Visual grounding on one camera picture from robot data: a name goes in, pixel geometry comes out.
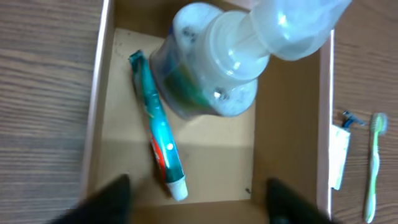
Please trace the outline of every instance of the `wooden table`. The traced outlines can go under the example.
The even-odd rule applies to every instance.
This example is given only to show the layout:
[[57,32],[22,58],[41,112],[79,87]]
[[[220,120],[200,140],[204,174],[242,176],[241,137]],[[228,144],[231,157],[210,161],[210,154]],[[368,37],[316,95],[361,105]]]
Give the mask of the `wooden table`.
[[44,223],[77,201],[101,7],[0,2],[2,224]]
[[[398,222],[398,1],[353,1],[335,30],[334,122],[350,110],[369,123],[389,116],[379,140],[381,169],[373,223]],[[342,189],[333,192],[333,214],[362,223],[369,153],[369,126],[353,125]]]

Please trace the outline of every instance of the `green toothbrush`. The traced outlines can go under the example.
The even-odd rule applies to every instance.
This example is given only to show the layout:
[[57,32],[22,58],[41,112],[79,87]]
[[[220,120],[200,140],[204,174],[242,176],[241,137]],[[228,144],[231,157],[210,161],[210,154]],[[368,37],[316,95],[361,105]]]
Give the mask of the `green toothbrush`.
[[369,185],[366,195],[366,207],[364,213],[364,219],[367,223],[371,223],[373,221],[374,215],[376,213],[376,181],[377,174],[380,168],[379,135],[383,135],[386,133],[387,125],[388,118],[385,113],[376,113],[372,116],[372,152],[369,157]]

